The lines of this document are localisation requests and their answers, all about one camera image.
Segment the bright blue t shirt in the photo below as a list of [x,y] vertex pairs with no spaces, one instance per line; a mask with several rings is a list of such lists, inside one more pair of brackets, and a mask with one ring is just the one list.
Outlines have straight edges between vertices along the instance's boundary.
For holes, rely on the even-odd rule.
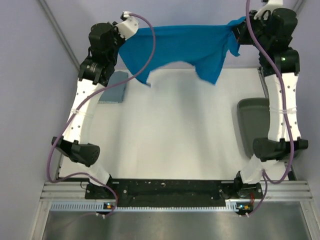
[[119,55],[136,79],[148,83],[150,73],[175,62],[195,68],[197,76],[216,84],[227,53],[238,57],[240,44],[232,28],[245,17],[225,25],[171,25],[140,28],[120,47]]

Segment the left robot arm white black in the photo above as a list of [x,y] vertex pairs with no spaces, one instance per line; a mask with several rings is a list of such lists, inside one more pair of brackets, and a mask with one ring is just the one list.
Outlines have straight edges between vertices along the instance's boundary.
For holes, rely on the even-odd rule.
[[97,23],[88,35],[88,55],[80,64],[77,89],[70,110],[73,118],[61,137],[53,137],[56,150],[78,164],[90,175],[96,192],[102,198],[109,198],[114,191],[108,183],[110,174],[98,162],[100,147],[89,142],[93,116],[110,77],[115,71],[119,48],[125,43],[117,23]]

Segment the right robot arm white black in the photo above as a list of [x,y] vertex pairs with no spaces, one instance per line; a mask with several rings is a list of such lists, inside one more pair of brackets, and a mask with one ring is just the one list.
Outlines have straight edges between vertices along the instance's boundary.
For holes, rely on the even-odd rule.
[[254,139],[253,157],[234,179],[233,192],[239,198],[249,195],[266,176],[265,162],[288,160],[287,174],[294,158],[309,146],[301,136],[297,119],[300,55],[290,47],[297,24],[294,10],[271,3],[247,12],[245,20],[232,30],[240,45],[259,50],[269,100],[268,135]]

